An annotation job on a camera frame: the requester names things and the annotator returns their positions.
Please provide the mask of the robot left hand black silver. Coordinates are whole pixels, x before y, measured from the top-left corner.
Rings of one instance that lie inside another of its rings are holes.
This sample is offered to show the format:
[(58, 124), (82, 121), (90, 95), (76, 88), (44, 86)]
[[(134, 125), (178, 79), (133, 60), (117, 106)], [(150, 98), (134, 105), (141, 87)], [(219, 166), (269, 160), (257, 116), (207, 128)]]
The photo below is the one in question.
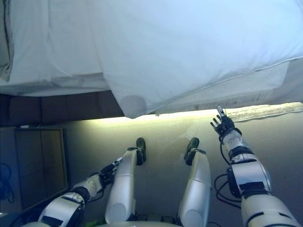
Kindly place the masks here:
[(122, 157), (119, 157), (101, 170), (99, 177), (103, 188), (106, 188), (107, 185), (113, 182), (115, 172), (121, 161)]

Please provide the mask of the robot right hand black silver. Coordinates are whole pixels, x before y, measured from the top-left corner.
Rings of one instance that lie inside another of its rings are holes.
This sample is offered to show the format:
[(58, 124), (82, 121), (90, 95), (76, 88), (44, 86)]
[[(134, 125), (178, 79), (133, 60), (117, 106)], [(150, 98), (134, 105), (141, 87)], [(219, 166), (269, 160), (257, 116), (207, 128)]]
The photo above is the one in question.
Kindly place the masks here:
[(221, 106), (217, 106), (217, 116), (212, 119), (210, 125), (213, 127), (214, 131), (222, 137), (229, 130), (234, 128), (234, 123), (224, 112)]

